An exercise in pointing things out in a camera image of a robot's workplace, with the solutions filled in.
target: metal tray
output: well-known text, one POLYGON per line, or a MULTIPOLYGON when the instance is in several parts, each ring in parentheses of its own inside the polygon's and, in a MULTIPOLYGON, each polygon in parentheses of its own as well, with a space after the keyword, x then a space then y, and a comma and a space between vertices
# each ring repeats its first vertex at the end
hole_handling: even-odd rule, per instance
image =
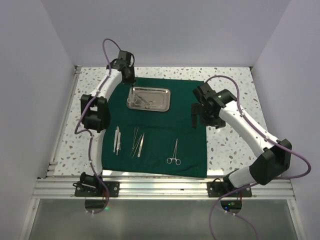
POLYGON ((126 101, 129 109, 166 112, 170 108, 171 92, 167 88, 131 87, 126 101))

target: green cloth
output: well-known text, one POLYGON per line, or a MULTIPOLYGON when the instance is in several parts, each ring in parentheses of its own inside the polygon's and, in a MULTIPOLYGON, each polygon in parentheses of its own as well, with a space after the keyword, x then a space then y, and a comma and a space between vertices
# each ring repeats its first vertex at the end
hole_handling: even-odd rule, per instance
POLYGON ((120 84, 109 99, 111 122, 103 137, 102 167, 106 170, 207 177, 206 127, 191 127, 191 104, 197 100, 193 94, 199 81, 155 78, 136 78, 136 86, 165 88, 171 91, 170 108, 166 112, 134 110, 127 107, 131 86, 120 84), (121 132, 121 150, 113 152, 115 131, 121 132), (132 158, 134 130, 139 127, 136 141, 144 133, 141 156, 139 147, 132 158), (176 139, 180 165, 172 158, 176 139))

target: white wall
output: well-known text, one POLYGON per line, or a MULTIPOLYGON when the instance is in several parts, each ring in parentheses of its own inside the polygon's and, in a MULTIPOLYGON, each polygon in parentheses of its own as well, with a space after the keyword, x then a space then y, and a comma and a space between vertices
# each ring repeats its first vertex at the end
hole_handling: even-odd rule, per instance
POLYGON ((74 67, 40 0, 0 3, 0 232, 19 238, 44 177, 74 67))
MULTIPOLYGON (((319 78, 320 1, 291 0, 253 67, 253 79, 268 129, 290 140, 312 164, 308 176, 292 181, 310 240, 320 238, 319 78)), ((289 173, 305 170, 293 157, 289 173)))
POLYGON ((83 66, 106 65, 105 37, 132 51, 136 66, 253 66, 289 2, 42 0, 72 63, 83 66))

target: surgical scissors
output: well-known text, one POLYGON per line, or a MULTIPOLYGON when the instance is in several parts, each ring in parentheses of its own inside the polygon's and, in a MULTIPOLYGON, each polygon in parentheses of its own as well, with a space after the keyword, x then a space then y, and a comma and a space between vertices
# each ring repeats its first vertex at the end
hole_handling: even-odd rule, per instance
POLYGON ((177 147, 178 147, 178 138, 175 141, 175 147, 174 147, 174 151, 173 151, 173 156, 172 157, 168 157, 166 159, 166 162, 168 164, 171 164, 173 162, 173 160, 175 160, 175 164, 176 165, 180 165, 181 164, 180 159, 177 159, 177 147))

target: terrazzo table surface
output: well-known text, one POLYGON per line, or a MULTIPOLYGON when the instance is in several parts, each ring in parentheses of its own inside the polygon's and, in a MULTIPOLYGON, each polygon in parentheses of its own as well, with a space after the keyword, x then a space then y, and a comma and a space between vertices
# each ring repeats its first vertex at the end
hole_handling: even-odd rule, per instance
MULTIPOLYGON (((54 176, 79 176, 88 164, 89 135, 87 133, 74 134, 81 114, 80 97, 82 94, 89 94, 96 88, 105 71, 105 67, 83 67, 81 69, 66 127, 54 159, 57 162, 54 176)), ((190 81, 204 81, 213 75, 229 76, 239 85, 241 105, 263 128, 267 129, 248 67, 136 67, 135 75, 141 78, 190 81)), ((236 95, 235 86, 227 79, 215 78, 209 84, 217 92, 228 89, 236 95)), ((224 176, 235 168, 251 165, 256 159, 246 142, 228 124, 217 130, 214 127, 207 127, 206 139, 208 176, 224 176)), ((103 175, 152 176, 154 174, 104 170, 103 175)))

